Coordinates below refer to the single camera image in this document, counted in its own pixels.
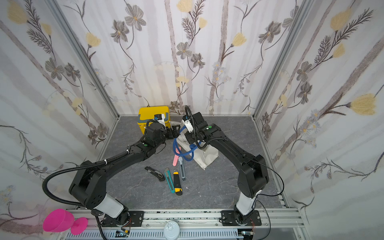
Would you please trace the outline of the white tote pouch blue handles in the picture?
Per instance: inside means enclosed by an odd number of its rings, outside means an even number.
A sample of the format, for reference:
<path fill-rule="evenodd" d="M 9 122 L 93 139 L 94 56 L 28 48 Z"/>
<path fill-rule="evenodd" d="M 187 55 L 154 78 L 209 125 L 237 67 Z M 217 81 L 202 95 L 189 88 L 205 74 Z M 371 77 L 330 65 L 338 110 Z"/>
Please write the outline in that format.
<path fill-rule="evenodd" d="M 173 142 L 173 151 L 175 155 L 183 157 L 184 161 L 195 161 L 203 170 L 207 168 L 218 156 L 219 151 L 208 146 L 205 149 L 199 149 L 195 144 L 189 144 L 186 138 L 188 130 L 184 127 L 184 124 L 180 124 L 180 134 Z"/>

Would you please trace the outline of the pink art knife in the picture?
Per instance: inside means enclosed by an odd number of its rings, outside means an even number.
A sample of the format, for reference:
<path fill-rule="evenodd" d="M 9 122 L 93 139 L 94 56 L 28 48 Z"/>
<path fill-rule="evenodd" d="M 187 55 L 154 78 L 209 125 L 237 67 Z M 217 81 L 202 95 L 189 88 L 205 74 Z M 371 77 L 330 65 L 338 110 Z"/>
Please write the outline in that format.
<path fill-rule="evenodd" d="M 178 155 L 174 155 L 174 159 L 173 159 L 173 166 L 175 167 L 179 162 L 179 156 Z"/>

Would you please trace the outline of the grey blue art knife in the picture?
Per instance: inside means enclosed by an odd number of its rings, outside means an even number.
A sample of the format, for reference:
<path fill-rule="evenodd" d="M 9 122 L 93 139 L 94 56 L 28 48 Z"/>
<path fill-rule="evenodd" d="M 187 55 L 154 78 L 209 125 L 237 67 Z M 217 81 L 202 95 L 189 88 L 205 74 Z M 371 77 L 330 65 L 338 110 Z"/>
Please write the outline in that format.
<path fill-rule="evenodd" d="M 186 169 L 185 169 L 185 164 L 184 164 L 184 158 L 179 157 L 178 163 L 179 163 L 180 177 L 183 181 L 185 181 L 186 180 Z"/>

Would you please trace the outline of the teal art knife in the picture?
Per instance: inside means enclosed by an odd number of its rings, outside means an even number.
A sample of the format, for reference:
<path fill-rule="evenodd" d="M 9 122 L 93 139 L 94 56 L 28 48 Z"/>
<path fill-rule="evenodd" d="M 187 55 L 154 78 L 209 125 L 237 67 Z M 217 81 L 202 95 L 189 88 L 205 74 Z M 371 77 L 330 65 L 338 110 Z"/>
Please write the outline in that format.
<path fill-rule="evenodd" d="M 171 193 L 174 194 L 175 193 L 175 188 L 174 188 L 174 184 L 173 184 L 173 181 L 172 181 L 171 172 L 170 172 L 169 168 L 165 169 L 164 176 L 165 176 L 165 179 L 167 181 L 167 184 L 169 186 L 169 189 L 170 189 Z"/>

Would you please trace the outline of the black yellow art knife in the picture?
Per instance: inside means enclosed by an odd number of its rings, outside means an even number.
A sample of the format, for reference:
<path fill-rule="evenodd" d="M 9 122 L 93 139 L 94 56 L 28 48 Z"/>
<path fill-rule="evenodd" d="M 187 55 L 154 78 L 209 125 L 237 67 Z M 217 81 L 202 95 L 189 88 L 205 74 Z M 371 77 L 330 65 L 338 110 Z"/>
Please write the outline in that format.
<path fill-rule="evenodd" d="M 182 196 L 183 190 L 182 190 L 182 186 L 181 186 L 181 182 L 180 182 L 179 172 L 174 170 L 173 177 L 174 177 L 175 193 L 177 196 Z"/>

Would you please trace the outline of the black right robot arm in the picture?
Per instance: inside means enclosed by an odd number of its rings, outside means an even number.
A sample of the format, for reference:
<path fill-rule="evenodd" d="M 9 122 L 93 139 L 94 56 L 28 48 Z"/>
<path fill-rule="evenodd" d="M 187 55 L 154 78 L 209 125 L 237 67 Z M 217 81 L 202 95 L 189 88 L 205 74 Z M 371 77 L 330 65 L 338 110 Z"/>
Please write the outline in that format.
<path fill-rule="evenodd" d="M 185 115 L 182 118 L 187 132 L 188 143 L 203 147 L 208 144 L 222 153 L 238 170 L 238 187 L 241 191 L 234 207 L 235 220 L 244 225 L 251 218 L 258 195 L 269 182 L 265 159 L 254 156 L 230 140 L 223 130 L 215 124 L 207 124 L 201 113 Z"/>

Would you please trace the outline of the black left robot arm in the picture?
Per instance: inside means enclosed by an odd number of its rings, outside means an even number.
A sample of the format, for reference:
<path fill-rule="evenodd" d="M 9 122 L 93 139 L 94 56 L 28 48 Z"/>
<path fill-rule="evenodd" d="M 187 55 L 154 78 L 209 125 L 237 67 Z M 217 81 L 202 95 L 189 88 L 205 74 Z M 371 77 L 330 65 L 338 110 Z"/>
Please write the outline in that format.
<path fill-rule="evenodd" d="M 128 146 L 125 152 L 99 161 L 98 166 L 92 167 L 89 161 L 82 164 L 70 185 L 70 195 L 91 211 L 127 222 L 130 218 L 129 210 L 108 195 L 108 180 L 126 168 L 150 158 L 166 140 L 177 138 L 180 129 L 179 125 L 167 128 L 161 123 L 150 121 L 140 140 Z"/>

